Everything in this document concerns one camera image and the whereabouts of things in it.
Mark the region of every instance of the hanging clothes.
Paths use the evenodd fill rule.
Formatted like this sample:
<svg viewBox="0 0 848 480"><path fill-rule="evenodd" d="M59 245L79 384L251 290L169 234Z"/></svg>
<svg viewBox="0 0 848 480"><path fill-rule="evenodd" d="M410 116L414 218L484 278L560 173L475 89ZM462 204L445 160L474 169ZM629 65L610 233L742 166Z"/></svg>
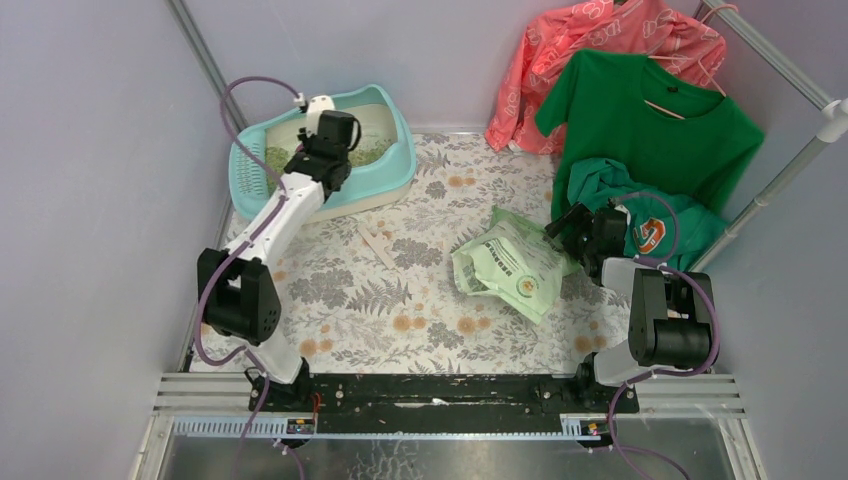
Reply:
<svg viewBox="0 0 848 480"><path fill-rule="evenodd" d="M550 138L533 117L563 68L582 48L679 57L664 61L669 73L695 85L708 84L724 60L725 41L715 30L669 8L662 0L594 0L551 10L527 26L498 91L486 140L495 150L510 141L532 153L558 153L565 128Z"/></svg>
<svg viewBox="0 0 848 480"><path fill-rule="evenodd" d="M720 213L764 139L731 98L690 85L645 55L588 49L572 57L536 114L543 135L564 122L570 133L554 180L554 219L570 207L571 165L593 157L617 160L633 180Z"/></svg>
<svg viewBox="0 0 848 480"><path fill-rule="evenodd" d="M590 158L575 163L568 182L568 200L580 202L590 211L606 206L610 198L633 192L649 192L662 197L674 209L680 223L680 242L668 265L686 271L721 235L727 222L688 195L668 195L650 185L634 182L627 167L606 158ZM653 198L624 201L630 211L630 231L624 237L624 255L663 258L674 243L674 221L668 210Z"/></svg>

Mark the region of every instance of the clothes hanger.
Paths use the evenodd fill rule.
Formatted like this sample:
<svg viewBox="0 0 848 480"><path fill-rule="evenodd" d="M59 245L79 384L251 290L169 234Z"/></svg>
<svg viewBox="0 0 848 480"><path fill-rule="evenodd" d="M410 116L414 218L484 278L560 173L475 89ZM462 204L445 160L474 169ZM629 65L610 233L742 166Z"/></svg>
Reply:
<svg viewBox="0 0 848 480"><path fill-rule="evenodd" d="M736 5L732 5L732 4L720 5L720 6L716 7L716 8L713 8L713 9L712 9L712 10L710 10L709 12L707 12L707 13L706 13L706 15L704 15L704 18L703 18L703 19L701 19L701 23L704 23L704 22L706 22L707 20L709 20L709 18L710 18L710 17L711 17L711 16L712 16L715 12L717 12L717 11L719 11L719 10L723 9L723 8L730 8L730 9L732 9L734 12L739 12L739 8L738 8ZM653 59L653 60L671 60L671 61L674 61L674 60L691 60L691 58L689 58L689 57L683 57L683 56L678 56L678 57L664 57L664 56L661 56L661 55L651 55L651 56L649 56L648 58ZM723 97L727 97L727 93L724 91L724 89L723 89L723 88L721 88L721 85L719 85L719 84L718 84L718 82L716 82L716 81L715 81L715 78L713 78L713 76L712 76L712 75L710 75L710 72L708 72L708 71L707 71L707 69L706 69L706 67L704 67L704 64L703 64L703 63L701 63L701 59L700 59L700 58L698 59L698 66L699 66L699 67L701 67L701 70L703 70L704 75L706 75L706 76L707 76L707 79L709 79L710 83L712 83L712 84L713 84L713 86L716 88L716 90L718 90L718 92L719 92L719 93L721 93L721 95L722 95ZM672 116L672 117L674 117L674 118L678 118L678 119L680 119L680 120L684 120L684 117L683 117L682 115L678 115L678 114L676 114L676 113L672 112L671 110L668 110L668 109L665 109L665 108L663 108L663 107L660 107L659 105L657 105L657 104L655 104L655 103L649 102L648 100L645 100L645 103L647 103L647 104L648 104L648 105L650 105L651 107L654 107L654 108L656 108L657 110L659 110L659 111L661 111L661 112L663 112L663 113L665 113L665 114L667 114L667 115L670 115L670 116Z"/></svg>

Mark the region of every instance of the white wall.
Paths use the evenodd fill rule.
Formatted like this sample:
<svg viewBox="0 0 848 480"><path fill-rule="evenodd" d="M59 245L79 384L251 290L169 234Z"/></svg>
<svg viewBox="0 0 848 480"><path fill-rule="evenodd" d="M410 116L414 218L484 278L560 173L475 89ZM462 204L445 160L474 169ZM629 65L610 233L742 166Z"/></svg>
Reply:
<svg viewBox="0 0 848 480"><path fill-rule="evenodd" d="M412 128L482 129L524 28L578 0L189 0L224 77L270 75L307 95L385 87ZM669 0L694 11L697 0ZM272 86L236 94L250 123Z"/></svg>
<svg viewBox="0 0 848 480"><path fill-rule="evenodd" d="M845 2L737 0L743 16L832 95L848 95ZM767 133L732 218L822 124L732 34L720 78ZM708 269L724 326L719 361L740 383L769 478L844 478L848 138L831 146Z"/></svg>
<svg viewBox="0 0 848 480"><path fill-rule="evenodd" d="M164 1L0 2L0 478L126 478L225 189Z"/></svg>

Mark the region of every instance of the clothing rack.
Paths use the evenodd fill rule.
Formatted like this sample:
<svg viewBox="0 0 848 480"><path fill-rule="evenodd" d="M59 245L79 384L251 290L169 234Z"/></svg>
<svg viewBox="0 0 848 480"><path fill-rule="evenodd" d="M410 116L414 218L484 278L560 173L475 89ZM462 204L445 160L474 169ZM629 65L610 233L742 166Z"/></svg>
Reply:
<svg viewBox="0 0 848 480"><path fill-rule="evenodd" d="M723 0L701 0L695 18L703 18L707 11L727 5ZM739 235L739 231L762 209L767 207L812 161L831 143L848 131L848 100L836 100L792 63L760 32L746 22L736 11L722 8L715 16L724 20L739 38L757 52L777 73L825 116L825 125L792 160L758 193L751 203L725 228L724 233L693 264L691 270L703 271Z"/></svg>

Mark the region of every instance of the green plastic bag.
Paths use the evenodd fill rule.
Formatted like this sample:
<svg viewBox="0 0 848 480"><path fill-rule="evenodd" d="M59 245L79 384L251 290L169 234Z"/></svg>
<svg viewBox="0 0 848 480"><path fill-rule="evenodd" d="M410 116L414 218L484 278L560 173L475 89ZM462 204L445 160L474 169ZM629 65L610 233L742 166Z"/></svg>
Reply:
<svg viewBox="0 0 848 480"><path fill-rule="evenodd" d="M537 324L559 298L562 277L580 268L541 225L498 207L489 231L451 259L461 292L500 297Z"/></svg>

